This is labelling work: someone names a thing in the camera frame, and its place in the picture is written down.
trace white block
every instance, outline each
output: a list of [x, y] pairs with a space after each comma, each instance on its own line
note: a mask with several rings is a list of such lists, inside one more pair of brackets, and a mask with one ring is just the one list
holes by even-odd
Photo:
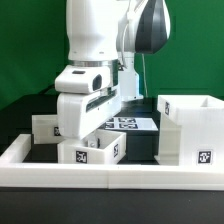
[[224, 165], [224, 102], [211, 96], [159, 96], [161, 165]]
[[100, 148], [85, 146], [85, 141], [68, 139], [58, 144], [58, 162], [70, 164], [117, 164], [126, 150], [126, 133], [97, 130]]
[[32, 133], [35, 144], [54, 144], [64, 140], [59, 133], [57, 115], [33, 115]]
[[31, 148], [31, 136], [19, 135], [19, 137], [1, 155], [0, 164], [22, 163]]

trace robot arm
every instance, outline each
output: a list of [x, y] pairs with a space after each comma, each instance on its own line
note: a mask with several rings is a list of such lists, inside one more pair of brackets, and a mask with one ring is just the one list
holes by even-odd
[[164, 6], [164, 0], [67, 0], [70, 65], [55, 81], [61, 135], [82, 139], [120, 111], [118, 52], [153, 53], [164, 44], [167, 36], [158, 38], [167, 30], [151, 34], [158, 24], [160, 31], [167, 27]]

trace black cable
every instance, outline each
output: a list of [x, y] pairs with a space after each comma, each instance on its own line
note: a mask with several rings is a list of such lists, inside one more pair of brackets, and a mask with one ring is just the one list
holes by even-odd
[[47, 93], [51, 89], [55, 89], [55, 85], [54, 84], [49, 85], [47, 88], [41, 90], [38, 94], [39, 95], [44, 95], [45, 93]]

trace green backdrop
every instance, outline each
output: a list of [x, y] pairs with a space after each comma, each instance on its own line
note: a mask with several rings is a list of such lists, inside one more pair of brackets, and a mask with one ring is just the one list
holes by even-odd
[[[146, 55], [150, 97], [224, 96], [224, 1], [166, 0], [171, 36]], [[67, 63], [66, 0], [1, 0], [0, 108], [54, 82]], [[142, 60], [136, 56], [142, 74]]]

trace white box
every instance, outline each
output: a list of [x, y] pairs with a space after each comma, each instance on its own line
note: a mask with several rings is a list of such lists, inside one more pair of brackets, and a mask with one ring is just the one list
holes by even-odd
[[65, 140], [59, 133], [57, 115], [33, 115], [32, 133], [35, 144], [54, 144]]
[[100, 148], [86, 147], [82, 141], [68, 139], [58, 144], [58, 163], [117, 164], [126, 154], [126, 133], [96, 130]]
[[161, 165], [224, 165], [224, 102], [214, 97], [158, 97]]

